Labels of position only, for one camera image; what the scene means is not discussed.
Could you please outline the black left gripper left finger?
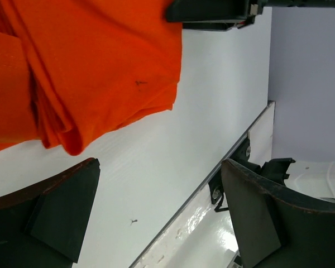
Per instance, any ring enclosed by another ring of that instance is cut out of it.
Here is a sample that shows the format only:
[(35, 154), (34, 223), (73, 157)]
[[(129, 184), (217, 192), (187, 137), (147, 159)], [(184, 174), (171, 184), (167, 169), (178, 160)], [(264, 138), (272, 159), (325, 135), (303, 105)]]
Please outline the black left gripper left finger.
[(98, 159), (0, 197), (0, 267), (72, 267), (100, 176)]

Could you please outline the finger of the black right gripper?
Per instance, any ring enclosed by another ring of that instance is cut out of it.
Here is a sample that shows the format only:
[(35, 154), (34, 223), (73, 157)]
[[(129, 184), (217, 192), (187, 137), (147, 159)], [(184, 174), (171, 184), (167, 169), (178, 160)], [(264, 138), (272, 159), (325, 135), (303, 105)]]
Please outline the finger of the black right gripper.
[(253, 21), (243, 21), (239, 23), (220, 23), (220, 22), (203, 22), (203, 23), (183, 23), (183, 29), (197, 31), (229, 31), (233, 28), (244, 28), (253, 25)]
[(179, 0), (165, 11), (168, 22), (241, 22), (249, 14), (250, 1)]

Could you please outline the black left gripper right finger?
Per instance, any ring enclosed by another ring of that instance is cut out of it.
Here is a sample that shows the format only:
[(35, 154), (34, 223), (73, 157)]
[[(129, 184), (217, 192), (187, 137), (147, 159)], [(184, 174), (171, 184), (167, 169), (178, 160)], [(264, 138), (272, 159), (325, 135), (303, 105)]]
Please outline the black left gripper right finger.
[(227, 201), (243, 267), (335, 267), (335, 203), (257, 173)]

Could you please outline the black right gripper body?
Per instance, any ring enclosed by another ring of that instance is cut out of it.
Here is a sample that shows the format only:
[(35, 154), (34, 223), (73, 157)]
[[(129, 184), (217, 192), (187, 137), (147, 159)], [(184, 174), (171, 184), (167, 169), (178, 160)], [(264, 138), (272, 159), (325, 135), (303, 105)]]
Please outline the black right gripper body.
[(265, 0), (265, 1), (251, 1), (251, 14), (262, 14), (264, 7), (335, 8), (335, 0)]

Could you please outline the orange t shirt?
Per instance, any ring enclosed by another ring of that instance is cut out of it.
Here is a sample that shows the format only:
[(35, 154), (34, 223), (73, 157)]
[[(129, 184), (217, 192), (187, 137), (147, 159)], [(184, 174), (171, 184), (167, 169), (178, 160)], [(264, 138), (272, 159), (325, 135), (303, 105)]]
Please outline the orange t shirt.
[(182, 25), (169, 1), (0, 1), (0, 151), (30, 140), (79, 155), (171, 110)]

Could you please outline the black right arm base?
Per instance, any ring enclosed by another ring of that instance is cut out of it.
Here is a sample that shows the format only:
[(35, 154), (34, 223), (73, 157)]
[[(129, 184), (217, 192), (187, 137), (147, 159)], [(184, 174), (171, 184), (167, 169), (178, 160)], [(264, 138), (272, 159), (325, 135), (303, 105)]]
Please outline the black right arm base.
[(244, 181), (245, 173), (260, 173), (261, 166), (249, 161), (251, 155), (251, 141), (248, 137), (242, 140), (229, 158), (221, 162), (217, 171), (208, 181), (210, 202), (216, 213), (229, 210), (224, 205), (231, 198), (237, 198), (232, 191)]

